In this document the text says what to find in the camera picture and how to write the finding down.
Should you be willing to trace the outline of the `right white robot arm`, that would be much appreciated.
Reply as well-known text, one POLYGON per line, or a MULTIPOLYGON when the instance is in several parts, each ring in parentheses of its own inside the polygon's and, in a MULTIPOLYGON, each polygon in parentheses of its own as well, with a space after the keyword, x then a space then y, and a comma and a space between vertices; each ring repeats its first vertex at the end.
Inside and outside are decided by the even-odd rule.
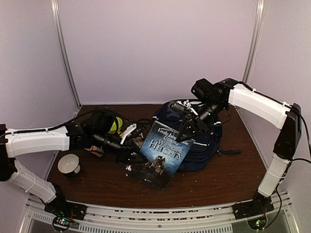
POLYGON ((265 158, 270 151, 267 171, 249 203, 249 210, 260 214, 294 161, 302 127, 307 125, 300 105, 276 100, 232 78, 216 83, 205 78, 197 80, 191 92, 199 101, 197 109, 187 101, 172 104, 173 109, 183 114, 177 141, 206 133, 216 116, 232 106, 243 112, 242 119, 261 157, 265 158), (264 146, 270 146, 270 149, 264 149, 264 146))

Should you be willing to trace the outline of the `dark Wuthering Heights book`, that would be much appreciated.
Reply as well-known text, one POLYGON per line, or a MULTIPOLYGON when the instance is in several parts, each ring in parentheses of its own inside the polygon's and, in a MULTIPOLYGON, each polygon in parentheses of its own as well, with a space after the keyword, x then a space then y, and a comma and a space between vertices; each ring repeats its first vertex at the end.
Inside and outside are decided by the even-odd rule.
POLYGON ((177 130, 154 121, 140 148, 147 162, 129 165, 127 177, 164 190, 195 142, 193 139, 177 142, 177 135, 177 130))

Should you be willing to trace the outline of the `yellow paperback book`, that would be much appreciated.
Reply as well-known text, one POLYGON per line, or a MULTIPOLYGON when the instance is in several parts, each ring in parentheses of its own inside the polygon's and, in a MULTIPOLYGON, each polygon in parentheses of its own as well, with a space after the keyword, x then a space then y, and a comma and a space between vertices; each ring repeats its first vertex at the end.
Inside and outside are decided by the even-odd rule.
POLYGON ((141 136, 138 136, 136 138, 133 138, 133 142, 135 143, 135 145, 137 145, 139 148, 141 148, 143 143, 144 143, 144 138, 141 136))

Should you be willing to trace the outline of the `orange comic paperback book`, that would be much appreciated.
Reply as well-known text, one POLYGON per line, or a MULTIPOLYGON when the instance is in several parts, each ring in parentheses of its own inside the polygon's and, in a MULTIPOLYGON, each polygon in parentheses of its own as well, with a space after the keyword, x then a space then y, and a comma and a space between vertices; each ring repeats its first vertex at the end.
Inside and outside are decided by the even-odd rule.
POLYGON ((104 150, 96 147, 96 146, 92 146, 91 148, 85 148, 85 150, 89 153, 92 153, 98 157, 102 157, 104 155, 104 150))

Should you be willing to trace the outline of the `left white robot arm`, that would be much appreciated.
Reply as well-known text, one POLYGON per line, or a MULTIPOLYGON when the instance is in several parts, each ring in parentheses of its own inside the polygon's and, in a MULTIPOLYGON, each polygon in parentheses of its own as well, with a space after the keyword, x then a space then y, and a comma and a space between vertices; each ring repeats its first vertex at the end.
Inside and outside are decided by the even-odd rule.
POLYGON ((38 198, 60 216, 70 211, 61 188, 34 175, 16 157, 44 151, 89 149, 93 146, 116 156, 118 163, 141 164, 147 159, 128 135, 138 128, 145 129, 140 121, 131 120, 123 137, 110 134, 117 119, 123 116, 111 110, 90 110, 89 118, 77 122, 78 116, 57 126, 39 129, 8 129, 0 126, 0 180, 13 183, 38 198))

